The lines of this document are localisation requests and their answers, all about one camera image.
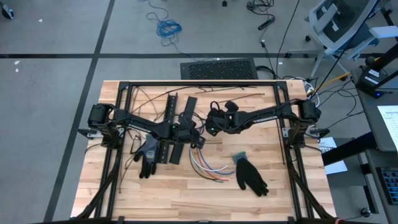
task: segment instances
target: desk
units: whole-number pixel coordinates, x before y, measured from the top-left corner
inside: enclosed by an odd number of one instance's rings
[[[135,99],[134,108],[146,102],[148,97],[154,98],[168,90],[181,88],[181,86],[168,86],[165,81],[154,83],[161,83],[162,86],[140,85],[140,89],[148,96],[143,94],[142,91],[133,92],[131,99]],[[290,98],[304,99],[306,97],[302,81],[288,80],[286,84]],[[119,81],[105,81],[99,102],[115,104],[118,86]],[[184,110],[188,96],[198,98],[195,112],[202,117],[206,117],[211,101],[224,101],[250,95],[234,100],[241,110],[254,111],[275,105],[274,91],[271,86],[225,88],[223,90],[216,88],[215,90],[217,91],[208,93],[201,93],[203,90],[199,88],[179,90],[176,113],[181,113]],[[154,105],[148,103],[142,106],[139,116],[154,119],[157,116],[154,107],[156,111],[161,113],[165,109],[166,101],[167,95],[154,100]],[[212,167],[222,167],[229,164],[228,170],[233,170],[234,165],[231,155],[246,151],[249,161],[257,167],[262,178],[267,182],[269,195],[257,197],[251,189],[242,191],[236,182],[235,174],[229,177],[228,182],[222,184],[202,179],[192,170],[188,157],[188,147],[185,147],[179,165],[158,164],[156,174],[151,175],[149,179],[138,178],[141,161],[133,162],[121,184],[121,193],[119,194],[119,190],[116,192],[112,219],[117,220],[118,216],[125,216],[126,220],[144,221],[286,221],[287,217],[295,217],[289,175],[282,162],[280,135],[276,121],[256,124],[239,135],[219,133],[216,137],[213,137],[204,133],[203,136],[206,138],[206,144],[202,152]],[[306,141],[307,145],[318,147],[314,139],[307,139]],[[89,141],[88,145],[92,146],[100,142],[100,139],[95,139]],[[131,139],[126,137],[123,151],[124,162],[130,157],[131,144]],[[335,216],[320,152],[310,148],[304,148],[301,152],[309,189],[327,212]],[[98,190],[105,154],[106,150],[99,146],[91,148],[86,153],[71,216],[78,215]],[[299,189],[298,197],[303,217],[306,217],[305,203]],[[101,216],[105,216],[104,211],[107,204],[107,197],[104,197]]]
[[[351,75],[355,82],[358,80],[361,74],[361,68],[351,71]],[[366,119],[368,120],[369,127],[371,128],[371,132],[364,134],[355,140],[347,142],[346,144],[343,144],[334,150],[324,153],[322,155],[323,160],[325,165],[328,165],[344,158],[348,158],[352,155],[359,154],[360,152],[365,152],[368,163],[362,162],[362,173],[365,175],[366,182],[368,182],[366,175],[372,174],[382,202],[382,206],[384,207],[384,211],[386,213],[387,220],[389,223],[398,223],[398,220],[396,219],[398,206],[388,204],[387,198],[376,172],[376,167],[398,167],[397,149],[392,141],[391,135],[384,123],[379,109],[377,108],[377,106],[398,104],[398,92],[388,93],[379,99],[375,99],[363,93],[361,90],[358,90],[358,96],[361,100]],[[369,184],[364,185],[364,189],[371,210],[373,210],[373,213],[378,213],[378,209],[374,203],[372,195],[373,193],[369,188]]]

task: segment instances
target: chair wheel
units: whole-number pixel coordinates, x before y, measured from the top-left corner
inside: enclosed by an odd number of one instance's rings
[[[7,19],[14,18],[14,11],[12,11],[12,9],[8,8],[6,5],[2,5],[1,14]]]

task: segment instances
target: white paper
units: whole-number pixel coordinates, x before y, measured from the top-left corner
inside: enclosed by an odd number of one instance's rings
[[[377,106],[398,151],[398,106]]]
[[[332,137],[327,137],[327,138],[321,138],[319,142],[319,149],[321,150],[322,154],[336,148],[336,143],[335,140],[333,140]],[[330,164],[325,166],[325,172],[327,174],[335,174],[338,172],[344,172],[347,171],[346,164],[344,161],[338,161],[335,162],[334,164]]]

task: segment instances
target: yellow cable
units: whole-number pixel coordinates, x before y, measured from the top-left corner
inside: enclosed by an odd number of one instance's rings
[[[329,84],[331,84],[331,83],[334,82],[334,81],[337,81],[337,80],[340,80],[341,78],[347,77],[349,74],[351,74],[351,72],[347,72],[347,73],[345,73],[344,75],[340,75],[340,76],[337,77],[337,78],[334,78],[334,79],[332,79],[332,80],[329,80],[329,81],[325,82],[322,86],[329,85]],[[307,93],[307,96],[310,95],[311,93],[313,93],[314,91],[319,90],[319,88],[321,88],[322,86],[320,86],[320,87],[318,87],[318,88],[316,88],[316,89],[314,89],[314,90],[308,92],[308,93]]]

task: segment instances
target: keyboard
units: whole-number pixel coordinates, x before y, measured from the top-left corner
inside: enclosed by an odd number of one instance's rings
[[[398,167],[378,167],[376,170],[389,204],[398,205]]]

